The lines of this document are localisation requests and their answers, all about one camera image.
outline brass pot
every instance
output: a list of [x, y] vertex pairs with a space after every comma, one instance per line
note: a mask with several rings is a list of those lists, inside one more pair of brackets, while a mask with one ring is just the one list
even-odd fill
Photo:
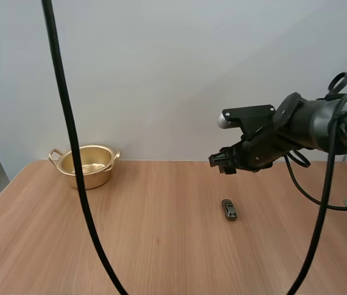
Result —
[[[96, 145], [81, 146], [79, 150], [86, 189], [102, 186], [110, 180], [113, 168], [120, 157], [120, 151], [115, 153], [106, 146]], [[58, 160], [53, 159], [54, 153], [60, 156]], [[57, 149], [52, 149], [48, 159], [58, 171], [66, 175], [66, 179], [72, 187], [77, 187], [71, 151], [63, 154]]]

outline wood grain surface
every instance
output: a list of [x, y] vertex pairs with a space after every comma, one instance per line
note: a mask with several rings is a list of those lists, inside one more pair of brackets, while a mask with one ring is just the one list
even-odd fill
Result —
[[[294, 165], [319, 198], [326, 165]], [[318, 207], [285, 164], [220, 175], [202, 162], [120, 161], [87, 191], [101, 242], [130, 294], [283, 294], [306, 255]], [[330, 203], [347, 198], [338, 163]], [[227, 221], [222, 199], [238, 211]], [[328, 211], [299, 294], [347, 294], [347, 213]], [[117, 294], [82, 215], [77, 191], [47, 160], [26, 166], [0, 194], [0, 294]]]

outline black cord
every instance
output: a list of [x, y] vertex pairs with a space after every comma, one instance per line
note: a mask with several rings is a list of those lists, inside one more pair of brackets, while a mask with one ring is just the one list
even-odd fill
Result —
[[299, 159], [297, 159], [296, 157], [294, 157], [290, 152], [287, 153], [287, 156], [289, 158], [291, 158], [292, 161], [294, 161], [297, 165], [300, 165], [304, 168], [308, 168], [311, 165], [310, 161], [303, 154], [301, 154], [298, 150], [294, 149], [293, 152], [295, 155], [297, 155], [299, 157], [299, 159], [301, 161]]
[[[287, 156], [285, 155], [284, 156], [284, 159], [285, 159], [285, 163], [287, 165], [287, 168], [288, 168], [288, 172], [289, 172], [289, 175], [290, 175], [290, 178], [292, 178], [292, 181], [295, 185], [295, 187], [308, 199], [310, 200], [311, 202], [317, 204], [317, 205], [320, 205], [320, 201], [316, 200], [315, 198], [313, 198], [312, 196], [310, 196], [298, 183], [295, 175], [294, 175], [294, 172], [293, 172], [293, 169], [292, 169], [292, 166], [290, 165], [289, 163], [289, 159], [287, 158]], [[327, 206], [327, 209], [331, 209], [331, 210], [336, 210], [336, 211], [347, 211], [347, 207], [343, 207], [343, 206], [333, 206], [333, 205], [328, 205]]]
[[111, 278], [113, 285], [121, 295], [128, 295], [124, 287], [120, 283], [116, 274], [111, 267], [111, 264], [107, 260], [104, 249], [99, 241], [97, 231], [95, 229], [93, 216], [88, 205], [85, 183], [83, 179], [82, 162], [80, 159], [79, 143], [77, 139], [77, 133], [75, 128], [74, 116], [72, 114], [71, 104], [69, 102], [68, 89], [64, 76], [63, 62], [61, 60], [60, 47], [58, 44], [57, 29], [55, 23], [55, 16], [53, 14], [53, 7], [51, 0], [42, 0], [42, 7], [44, 9], [46, 28], [49, 37], [50, 53], [52, 54], [53, 66], [55, 68], [57, 87], [60, 93], [61, 105], [65, 116], [65, 122], [67, 125], [69, 142], [71, 143], [72, 158], [74, 161], [75, 175], [77, 190], [79, 193], [80, 204], [82, 205], [83, 214], [87, 223], [88, 232], [92, 238], [95, 250], [101, 260], [109, 278]]
[[337, 133], [337, 121], [333, 122], [332, 128], [330, 129], [330, 144], [329, 144], [329, 155], [327, 158], [327, 168], [324, 181], [324, 187], [322, 192], [321, 206], [319, 207], [318, 217], [316, 219], [316, 224], [313, 232], [313, 237], [311, 238], [310, 247], [308, 248], [306, 259], [302, 265], [299, 275], [297, 276], [294, 284], [288, 291], [288, 295], [293, 295], [299, 289], [300, 285], [303, 283], [307, 273], [310, 269], [311, 263], [314, 259], [316, 248], [318, 247], [319, 238], [321, 236], [323, 223], [326, 217], [327, 202], [329, 201], [330, 188], [332, 187], [332, 177], [334, 169], [334, 147]]
[[288, 295], [293, 295], [299, 289], [300, 285], [303, 283], [307, 273], [311, 267], [311, 263], [314, 259], [316, 248], [318, 247], [319, 238], [321, 236], [323, 223], [326, 217], [327, 203], [329, 202], [330, 190], [332, 187], [332, 177], [334, 170], [334, 158], [335, 158], [335, 143], [337, 137], [337, 123], [341, 110], [345, 103], [347, 102], [347, 94], [345, 94], [340, 101], [337, 103], [332, 119], [329, 124], [329, 133], [330, 133], [330, 143], [329, 143], [329, 155], [327, 157], [327, 166], [326, 166], [326, 175], [324, 181], [324, 187], [322, 192], [321, 204], [319, 206], [318, 217], [316, 219], [315, 228], [313, 236], [311, 238], [310, 247], [308, 248], [306, 259], [302, 265], [302, 269], [299, 272], [295, 282], [288, 291]]

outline black bracket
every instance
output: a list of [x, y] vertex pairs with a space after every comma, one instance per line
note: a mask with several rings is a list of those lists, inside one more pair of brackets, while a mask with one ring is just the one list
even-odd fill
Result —
[[224, 109], [222, 115], [231, 122], [232, 127], [240, 127], [246, 140], [251, 140], [255, 132], [273, 118], [276, 109], [266, 104], [263, 106], [247, 106], [244, 108]]

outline toy car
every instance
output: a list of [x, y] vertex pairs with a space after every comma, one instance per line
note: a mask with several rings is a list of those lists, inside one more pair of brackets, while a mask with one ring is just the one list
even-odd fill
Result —
[[225, 211], [225, 217], [228, 220], [236, 220], [237, 219], [236, 209], [233, 206], [233, 203], [231, 200], [228, 200], [228, 199], [222, 200], [221, 205]]

